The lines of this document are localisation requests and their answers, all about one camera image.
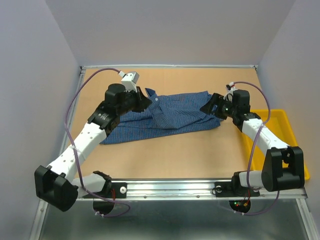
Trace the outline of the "blue plaid long sleeve shirt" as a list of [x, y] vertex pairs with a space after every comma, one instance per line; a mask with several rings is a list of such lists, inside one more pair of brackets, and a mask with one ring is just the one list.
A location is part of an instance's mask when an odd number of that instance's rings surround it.
[[207, 91], [157, 95], [145, 89], [152, 104], [143, 112], [128, 112], [119, 125], [104, 139], [102, 145], [112, 145], [166, 137], [218, 128], [221, 120], [200, 111], [212, 97]]

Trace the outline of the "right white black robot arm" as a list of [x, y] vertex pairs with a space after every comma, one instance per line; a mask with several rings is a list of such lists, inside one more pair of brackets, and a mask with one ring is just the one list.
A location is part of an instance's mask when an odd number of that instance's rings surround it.
[[304, 154], [300, 147], [290, 146], [269, 130], [260, 116], [251, 111], [247, 90], [230, 90], [227, 95], [214, 93], [200, 108], [207, 115], [233, 124], [253, 140], [264, 155], [262, 170], [235, 172], [230, 182], [231, 192], [242, 195], [248, 187], [269, 192], [301, 189], [305, 185]]

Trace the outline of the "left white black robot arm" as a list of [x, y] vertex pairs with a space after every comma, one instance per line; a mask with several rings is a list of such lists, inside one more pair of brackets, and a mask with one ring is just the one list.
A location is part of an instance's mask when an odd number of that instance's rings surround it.
[[37, 197], [65, 212], [77, 199], [88, 194], [100, 199], [113, 196], [112, 179], [109, 175], [96, 170], [83, 177], [80, 175], [80, 166], [116, 128], [122, 115], [130, 111], [141, 113], [151, 104], [152, 101], [144, 96], [138, 86], [127, 90], [120, 83], [109, 85], [104, 100], [88, 118], [80, 134], [70, 140], [69, 147], [48, 166], [40, 165], [35, 170]]

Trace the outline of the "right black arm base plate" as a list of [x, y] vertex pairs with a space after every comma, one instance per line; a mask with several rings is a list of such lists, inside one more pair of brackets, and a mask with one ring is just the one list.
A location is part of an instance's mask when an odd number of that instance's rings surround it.
[[215, 182], [211, 192], [218, 198], [231, 198], [231, 197], [259, 197], [259, 191], [253, 191], [248, 187], [241, 185], [235, 186], [230, 181]]

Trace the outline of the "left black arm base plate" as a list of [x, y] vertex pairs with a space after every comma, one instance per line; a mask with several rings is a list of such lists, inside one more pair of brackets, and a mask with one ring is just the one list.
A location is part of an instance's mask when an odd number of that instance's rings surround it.
[[100, 197], [125, 199], [127, 197], [128, 184], [126, 182], [107, 182], [102, 187], [101, 191], [96, 192]]

